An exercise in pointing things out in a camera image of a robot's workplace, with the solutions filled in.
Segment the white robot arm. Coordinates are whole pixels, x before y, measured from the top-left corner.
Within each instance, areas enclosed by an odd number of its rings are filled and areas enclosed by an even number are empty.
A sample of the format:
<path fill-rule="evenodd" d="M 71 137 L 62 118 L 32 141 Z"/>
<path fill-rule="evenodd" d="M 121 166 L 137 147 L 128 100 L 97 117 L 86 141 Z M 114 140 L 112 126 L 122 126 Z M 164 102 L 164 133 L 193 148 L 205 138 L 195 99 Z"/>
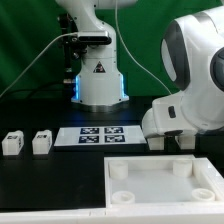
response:
<path fill-rule="evenodd" d="M 55 0 L 75 22 L 72 34 L 81 71 L 72 101 L 90 109 L 129 100 L 117 68 L 117 34 L 97 10 L 129 7 L 138 0 Z M 224 6 L 173 20 L 161 42 L 163 65 L 179 89 L 158 98 L 142 119 L 147 139 L 193 136 L 224 127 Z"/>

